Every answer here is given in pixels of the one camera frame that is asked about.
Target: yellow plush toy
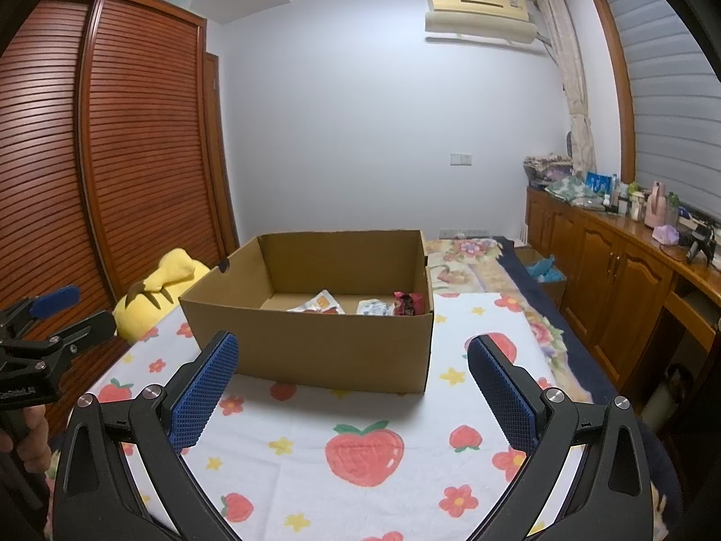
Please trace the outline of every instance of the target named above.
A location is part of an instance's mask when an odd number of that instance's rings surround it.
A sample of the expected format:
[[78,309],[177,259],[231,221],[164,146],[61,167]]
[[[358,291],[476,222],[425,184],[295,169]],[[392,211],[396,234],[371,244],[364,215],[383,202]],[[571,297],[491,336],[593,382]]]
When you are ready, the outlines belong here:
[[135,283],[115,306],[113,315],[118,335],[133,344],[151,331],[179,305],[178,297],[208,274],[202,262],[193,260],[182,248],[175,248],[160,259],[158,269]]

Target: window blind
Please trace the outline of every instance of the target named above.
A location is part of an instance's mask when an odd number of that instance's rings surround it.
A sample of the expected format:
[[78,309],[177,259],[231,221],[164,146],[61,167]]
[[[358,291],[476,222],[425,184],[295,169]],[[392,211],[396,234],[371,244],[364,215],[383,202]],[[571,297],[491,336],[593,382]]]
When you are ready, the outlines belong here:
[[721,218],[721,83],[666,0],[607,0],[628,65],[636,180]]

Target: cardboard box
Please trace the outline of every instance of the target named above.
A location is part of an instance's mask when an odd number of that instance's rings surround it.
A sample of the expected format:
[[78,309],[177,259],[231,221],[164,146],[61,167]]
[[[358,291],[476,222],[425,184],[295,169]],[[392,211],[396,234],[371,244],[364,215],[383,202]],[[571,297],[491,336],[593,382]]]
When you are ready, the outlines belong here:
[[[181,298],[203,348],[235,334],[240,374],[369,392],[425,390],[434,325],[423,237],[416,230],[258,236]],[[327,289],[345,315],[289,312]],[[417,316],[356,315],[358,301],[422,293]]]
[[[532,266],[539,260],[543,260],[543,256],[535,248],[531,248],[530,246],[516,248],[516,256],[518,256],[518,260],[520,260],[520,263],[524,266]],[[551,298],[556,309],[560,310],[561,300],[563,300],[563,294],[566,290],[566,277],[560,270],[558,270],[558,272],[563,276],[563,280],[558,280],[555,283],[539,284],[543,288],[543,291]]]

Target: human hand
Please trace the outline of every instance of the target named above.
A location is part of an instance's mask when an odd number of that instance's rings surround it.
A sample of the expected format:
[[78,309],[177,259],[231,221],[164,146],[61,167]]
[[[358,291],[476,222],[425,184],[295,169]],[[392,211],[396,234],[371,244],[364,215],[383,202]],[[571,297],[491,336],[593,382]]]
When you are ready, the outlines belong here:
[[[41,474],[50,467],[50,446],[48,445],[48,421],[45,418],[45,406],[23,409],[25,422],[30,433],[17,444],[17,455],[23,461],[24,468],[31,474]],[[0,451],[12,451],[12,439],[0,431]]]

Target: yellow air conditioner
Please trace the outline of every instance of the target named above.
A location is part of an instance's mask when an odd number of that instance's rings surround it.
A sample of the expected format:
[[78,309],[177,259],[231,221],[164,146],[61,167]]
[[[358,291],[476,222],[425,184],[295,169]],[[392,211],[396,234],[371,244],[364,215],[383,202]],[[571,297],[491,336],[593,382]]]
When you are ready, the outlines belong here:
[[428,0],[426,32],[469,34],[531,43],[536,25],[525,0]]

